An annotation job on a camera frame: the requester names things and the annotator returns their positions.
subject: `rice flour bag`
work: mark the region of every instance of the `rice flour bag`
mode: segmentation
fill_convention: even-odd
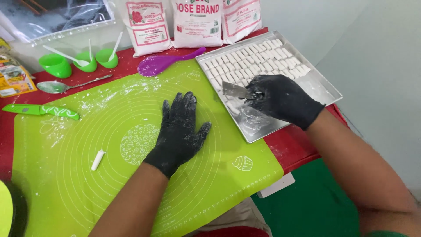
[[[131,0],[121,2],[117,3],[135,51],[134,58],[162,52],[172,47],[163,1]]]
[[[172,0],[174,48],[221,46],[222,1]]]
[[[222,35],[233,44],[262,27],[260,0],[224,0]]]

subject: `red tablecloth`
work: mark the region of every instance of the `red tablecloth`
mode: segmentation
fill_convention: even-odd
[[[260,29],[252,33],[247,38],[260,35],[268,32],[268,28]],[[207,48],[207,52],[215,50],[216,48]],[[183,48],[183,49],[169,49],[165,52],[158,53],[157,55],[186,55],[196,49],[194,48]],[[71,94],[75,94],[82,90],[90,89],[92,87],[117,80],[119,78],[132,75],[137,73],[137,65],[141,60],[146,56],[139,57],[134,59],[132,57],[134,53],[133,48],[122,50],[117,52],[118,56],[118,66],[114,69],[107,69],[98,64],[98,69],[93,73],[85,73],[77,69],[72,65],[73,74],[71,77],[66,79],[58,79],[48,74],[47,72],[39,72],[33,74],[37,79],[35,83],[41,81],[62,81],[69,86],[74,86],[81,84],[94,78],[113,74],[112,77],[100,80],[86,86],[78,87],[71,89],[62,94],[48,94],[42,91],[30,92],[14,97],[8,97],[0,99],[0,108],[5,105],[16,103],[16,104],[45,104],[63,97],[66,97]],[[328,106],[328,110],[338,118],[343,124],[346,125],[346,122],[342,115],[340,114],[336,105]],[[13,131],[13,121],[16,114],[8,113],[0,110],[0,179],[9,180],[12,176],[12,163],[13,163],[13,140],[14,140],[14,131]],[[264,138],[269,148],[272,150],[273,154],[278,159],[279,163],[284,168],[285,174],[291,172],[292,170],[298,168],[299,166],[308,163],[314,159],[320,158],[316,148],[314,148],[309,142],[306,134],[298,127],[290,125],[286,128],[278,130],[271,135],[268,135]]]

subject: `aluminum baking tray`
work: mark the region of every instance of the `aluminum baking tray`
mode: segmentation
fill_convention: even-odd
[[[279,39],[282,41],[284,48],[286,48],[291,54],[293,54],[298,60],[303,64],[308,66],[311,71],[307,75],[295,79],[298,85],[300,85],[306,93],[311,96],[314,100],[319,101],[322,104],[331,105],[336,101],[342,99],[342,95],[337,89],[335,89],[332,84],[330,84],[326,78],[319,72],[317,69],[300,53],[298,50],[278,31],[268,32],[262,35],[243,40],[232,45],[222,47],[220,49],[214,50],[212,52],[202,54],[196,57],[197,62],[203,71],[205,71],[203,65],[206,61],[212,60],[216,57],[222,56],[227,53],[232,53],[238,51],[246,46],[259,44],[265,40],[274,40]],[[216,91],[225,108],[231,115],[232,119],[235,121],[236,125],[243,134],[245,140],[249,143],[257,141],[287,125],[289,123],[277,120],[268,116],[263,115],[262,113],[247,107],[243,106],[240,110],[240,114],[234,114],[227,107],[226,103],[221,97],[222,92]]]

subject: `black glove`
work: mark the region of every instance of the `black glove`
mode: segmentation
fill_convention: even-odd
[[[162,123],[155,148],[146,156],[143,162],[158,168],[168,179],[178,167],[202,148],[212,124],[205,122],[195,133],[197,99],[192,92],[183,95],[179,92],[168,104],[162,105]]]
[[[275,119],[306,130],[325,107],[313,100],[293,80],[284,75],[255,76],[246,88],[262,92],[261,100],[247,99],[244,103]]]

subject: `green knife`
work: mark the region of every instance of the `green knife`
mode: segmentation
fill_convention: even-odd
[[[12,113],[24,113],[24,114],[33,114],[33,115],[43,115],[46,113],[67,117],[74,120],[79,120],[79,114],[71,111],[70,109],[47,106],[47,105],[26,105],[26,104],[10,104],[6,105],[2,109],[3,111],[12,112]]]

